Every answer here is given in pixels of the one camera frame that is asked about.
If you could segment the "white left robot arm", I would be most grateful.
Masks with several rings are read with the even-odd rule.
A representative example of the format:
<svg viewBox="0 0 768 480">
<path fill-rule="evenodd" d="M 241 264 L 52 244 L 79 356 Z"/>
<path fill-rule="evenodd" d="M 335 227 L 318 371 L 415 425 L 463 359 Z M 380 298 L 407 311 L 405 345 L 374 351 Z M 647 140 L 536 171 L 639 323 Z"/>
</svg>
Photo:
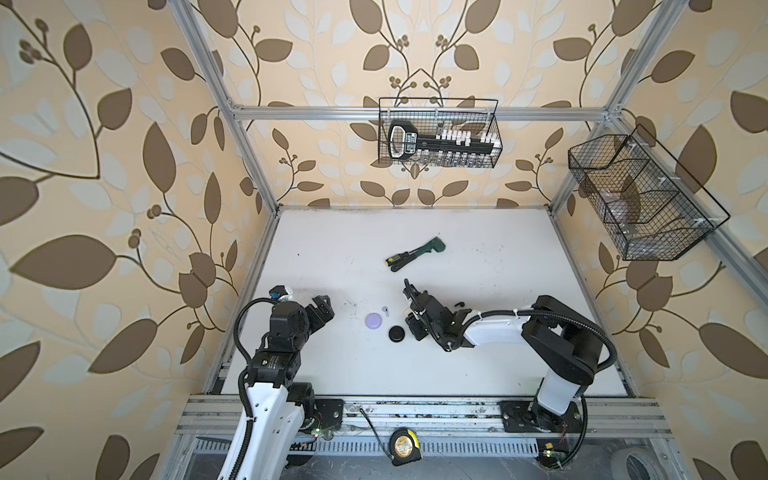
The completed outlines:
<svg viewBox="0 0 768 480">
<path fill-rule="evenodd" d="M 259 304 L 271 307 L 269 328 L 258 348 L 249 352 L 240 338 L 241 323 Z M 340 428 L 344 402 L 318 401 L 313 386 L 297 380 L 302 348 L 333 318 L 329 296 L 315 296 L 302 306 L 283 285 L 273 287 L 267 297 L 247 302 L 238 313 L 233 341 L 245 360 L 237 377 L 242 414 L 221 479 L 277 479 L 297 434 L 317 440 Z"/>
</svg>

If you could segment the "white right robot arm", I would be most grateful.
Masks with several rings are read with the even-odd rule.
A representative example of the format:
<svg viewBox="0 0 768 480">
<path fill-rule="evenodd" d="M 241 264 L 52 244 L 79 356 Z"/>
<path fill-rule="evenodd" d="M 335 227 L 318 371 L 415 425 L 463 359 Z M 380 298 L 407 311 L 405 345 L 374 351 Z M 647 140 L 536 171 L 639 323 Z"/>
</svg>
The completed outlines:
<svg viewBox="0 0 768 480">
<path fill-rule="evenodd" d="M 431 337 L 445 352 L 486 344 L 525 344 L 547 365 L 528 402 L 499 403 L 507 433 L 585 432 L 584 393 L 598 373 L 612 367 L 618 353 L 610 336 L 596 323 L 549 295 L 528 309 L 450 310 L 427 291 L 404 281 L 411 312 L 406 324 L 416 340 Z"/>
</svg>

